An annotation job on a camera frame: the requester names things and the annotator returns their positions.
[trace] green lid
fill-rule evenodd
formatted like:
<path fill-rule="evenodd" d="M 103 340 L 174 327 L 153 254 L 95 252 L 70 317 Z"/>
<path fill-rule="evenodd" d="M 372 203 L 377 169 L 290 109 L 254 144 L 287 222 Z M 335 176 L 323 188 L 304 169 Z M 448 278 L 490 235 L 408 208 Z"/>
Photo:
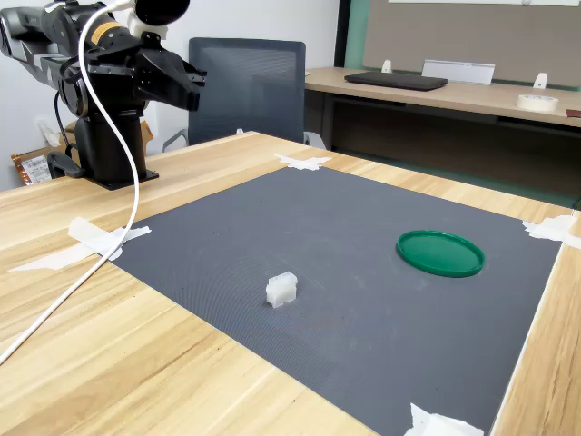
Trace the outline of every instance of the green lid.
<path fill-rule="evenodd" d="M 444 277 L 470 277 L 480 273 L 484 254 L 470 241 L 436 230 L 416 230 L 399 238 L 404 261 L 426 273 Z"/>

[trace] black mesh chair back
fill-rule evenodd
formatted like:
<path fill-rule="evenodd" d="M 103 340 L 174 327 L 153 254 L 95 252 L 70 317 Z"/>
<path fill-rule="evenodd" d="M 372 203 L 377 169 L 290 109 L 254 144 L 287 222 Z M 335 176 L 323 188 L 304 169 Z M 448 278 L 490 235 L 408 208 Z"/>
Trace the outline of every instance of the black mesh chair back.
<path fill-rule="evenodd" d="M 189 143 L 238 129 L 304 142 L 304 43 L 193 38 L 190 63 L 208 72 L 200 108 L 190 113 Z"/>

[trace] wooden desk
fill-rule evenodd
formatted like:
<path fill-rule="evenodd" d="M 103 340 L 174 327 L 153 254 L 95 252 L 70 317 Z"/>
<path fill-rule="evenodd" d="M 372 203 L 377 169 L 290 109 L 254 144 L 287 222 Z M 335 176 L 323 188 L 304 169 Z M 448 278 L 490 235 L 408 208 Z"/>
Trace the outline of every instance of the wooden desk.
<path fill-rule="evenodd" d="M 282 167 L 274 154 L 331 156 L 325 165 L 452 202 L 540 222 L 562 207 L 370 163 L 261 134 L 155 156 L 138 220 Z M 96 262 L 6 272 L 66 248 L 71 220 L 124 225 L 133 189 L 59 179 L 0 193 L 0 349 Z M 581 251 L 564 247 L 498 433 L 579 434 Z M 370 434 L 343 411 L 225 334 L 107 263 L 0 367 L 7 434 Z"/>
<path fill-rule="evenodd" d="M 309 70 L 309 73 L 310 75 L 306 78 L 306 88 L 311 91 L 581 127 L 580 118 L 567 118 L 565 112 L 566 109 L 581 110 L 581 93 L 573 91 L 533 89 L 531 86 L 513 84 L 488 86 L 450 82 L 443 88 L 421 92 L 366 84 L 350 84 L 345 81 L 346 75 L 363 73 L 363 70 L 316 68 Z M 522 94 L 555 97 L 559 99 L 559 106 L 554 112 L 549 113 L 526 111 L 517 107 L 518 96 Z"/>

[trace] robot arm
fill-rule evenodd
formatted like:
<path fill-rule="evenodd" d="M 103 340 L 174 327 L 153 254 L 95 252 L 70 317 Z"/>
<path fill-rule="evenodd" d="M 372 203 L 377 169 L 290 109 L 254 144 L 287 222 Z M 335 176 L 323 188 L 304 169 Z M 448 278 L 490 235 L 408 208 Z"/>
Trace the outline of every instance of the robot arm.
<path fill-rule="evenodd" d="M 142 5 L 144 16 L 153 15 L 145 9 L 146 3 L 137 2 L 136 9 Z M 183 1 L 166 3 L 184 4 Z M 76 1 L 67 1 L 52 3 L 45 8 L 17 7 L 0 11 L 2 53 L 23 64 L 36 80 L 60 90 L 77 116 L 87 115 L 79 108 L 89 108 L 90 102 L 69 104 L 69 99 L 74 100 L 71 95 L 77 94 L 77 99 L 84 99 L 84 96 L 64 89 L 71 87 L 67 85 L 73 84 L 70 78 L 75 74 L 71 73 L 73 67 L 63 70 L 62 66 L 74 60 L 84 24 L 102 7 L 104 4 L 101 3 L 79 5 Z M 169 8 L 170 13 L 161 14 L 165 22 L 174 21 L 177 14 L 185 12 L 183 8 L 177 11 L 175 6 Z M 188 111 L 197 109 L 198 87 L 204 85 L 205 72 L 163 49 L 157 34 L 144 33 L 141 38 L 134 37 L 129 29 L 119 25 L 109 15 L 95 23 L 90 35 L 85 56 L 90 65 L 92 83 L 101 82 L 103 87 L 118 88 L 119 84 L 126 86 L 127 78 L 131 77 L 132 83 L 125 94 L 130 92 L 137 99 L 154 100 Z M 76 79 L 75 87 L 82 87 L 78 84 L 82 79 L 78 76 Z"/>
<path fill-rule="evenodd" d="M 163 49 L 162 38 L 154 32 L 160 29 L 163 34 L 164 27 L 180 18 L 189 3 L 189 0 L 136 0 L 132 19 L 138 25 L 133 26 L 133 33 L 139 37 L 117 23 L 112 15 L 103 15 L 89 29 L 85 42 L 84 59 L 91 84 L 104 108 L 121 126 L 140 179 L 145 180 L 150 173 L 145 169 L 139 134 L 139 117 L 147 103 L 157 101 L 195 111 L 200 87 L 205 84 L 206 73 Z M 103 3 L 80 5 L 67 0 L 44 8 L 1 10 L 0 48 L 36 80 L 58 90 L 71 112 L 81 118 L 76 137 L 82 168 L 76 171 L 76 176 L 114 189 L 131 183 L 131 171 L 119 141 L 86 92 L 76 58 L 85 24 L 103 7 Z M 67 161 L 62 156 L 59 160 Z M 72 165 L 72 161 L 67 161 L 64 166 L 70 170 Z"/>

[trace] white 3d-printed part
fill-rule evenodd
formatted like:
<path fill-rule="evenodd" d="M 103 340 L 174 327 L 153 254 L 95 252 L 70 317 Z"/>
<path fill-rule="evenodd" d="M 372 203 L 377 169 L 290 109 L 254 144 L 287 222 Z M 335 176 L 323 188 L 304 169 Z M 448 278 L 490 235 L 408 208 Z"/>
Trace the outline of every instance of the white 3d-printed part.
<path fill-rule="evenodd" d="M 266 287 L 266 302 L 276 309 L 286 302 L 292 302 L 297 298 L 297 283 L 299 279 L 292 273 L 286 272 L 269 279 Z"/>

